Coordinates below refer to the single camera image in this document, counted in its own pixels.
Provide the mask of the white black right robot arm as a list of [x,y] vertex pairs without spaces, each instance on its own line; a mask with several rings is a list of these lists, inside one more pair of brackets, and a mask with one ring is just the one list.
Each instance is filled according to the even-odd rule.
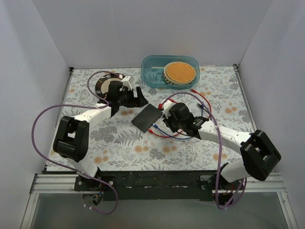
[[206,181],[211,186],[225,190],[248,177],[265,181],[282,159],[262,130],[249,133],[217,126],[205,117],[194,116],[184,103],[167,101],[162,109],[163,122],[172,132],[183,130],[190,137],[218,143],[242,156],[241,160],[220,166],[219,172]]

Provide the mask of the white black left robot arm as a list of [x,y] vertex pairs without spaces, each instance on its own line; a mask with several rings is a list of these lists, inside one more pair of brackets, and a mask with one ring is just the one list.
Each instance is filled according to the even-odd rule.
[[101,178],[96,176],[98,168],[89,159],[89,135],[102,121],[113,117],[121,106],[143,107],[148,104],[139,86],[132,89],[129,80],[111,81],[108,91],[100,94],[95,108],[74,117],[61,118],[53,142],[53,151],[67,159],[77,171],[87,175],[85,185],[96,191],[101,187]]

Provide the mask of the black network switch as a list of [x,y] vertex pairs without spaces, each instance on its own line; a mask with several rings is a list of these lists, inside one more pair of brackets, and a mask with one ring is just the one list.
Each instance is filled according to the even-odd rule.
[[132,124],[137,127],[141,132],[146,133],[148,129],[155,123],[161,116],[162,111],[148,104],[139,114],[132,119]]

